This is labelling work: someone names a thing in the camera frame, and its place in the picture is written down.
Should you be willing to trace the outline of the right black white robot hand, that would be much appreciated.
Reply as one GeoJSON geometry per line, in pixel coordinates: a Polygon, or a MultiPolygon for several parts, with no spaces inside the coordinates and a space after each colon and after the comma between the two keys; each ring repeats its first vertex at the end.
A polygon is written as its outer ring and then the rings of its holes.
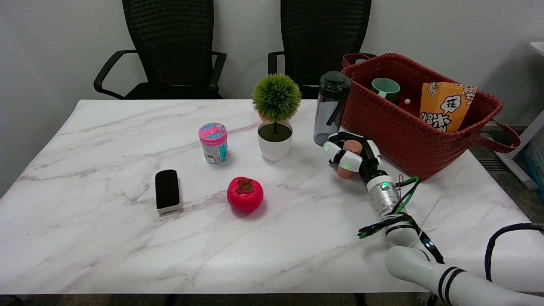
{"type": "Polygon", "coordinates": [[[368,137],[355,133],[340,131],[328,136],[323,145],[329,157],[329,163],[337,164],[339,168],[357,172],[365,183],[379,176],[386,176],[382,169],[383,158],[375,142],[368,137]],[[347,141],[356,141],[362,145],[360,153],[343,149],[347,141]]]}

